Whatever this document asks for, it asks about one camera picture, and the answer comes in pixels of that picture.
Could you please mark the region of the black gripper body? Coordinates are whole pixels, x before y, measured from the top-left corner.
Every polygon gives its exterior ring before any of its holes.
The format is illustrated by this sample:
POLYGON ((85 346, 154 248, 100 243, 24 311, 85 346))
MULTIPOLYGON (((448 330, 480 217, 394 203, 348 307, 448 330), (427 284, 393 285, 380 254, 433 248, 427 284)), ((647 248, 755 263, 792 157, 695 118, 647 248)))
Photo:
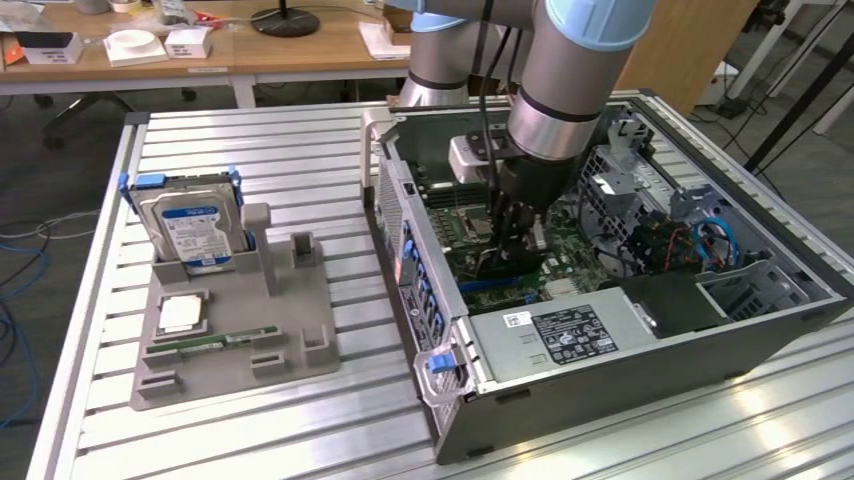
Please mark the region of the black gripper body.
POLYGON ((551 161, 532 156, 508 158, 499 169, 501 197, 509 203, 521 204, 536 213, 543 213, 568 188, 573 171, 573 159, 551 161))

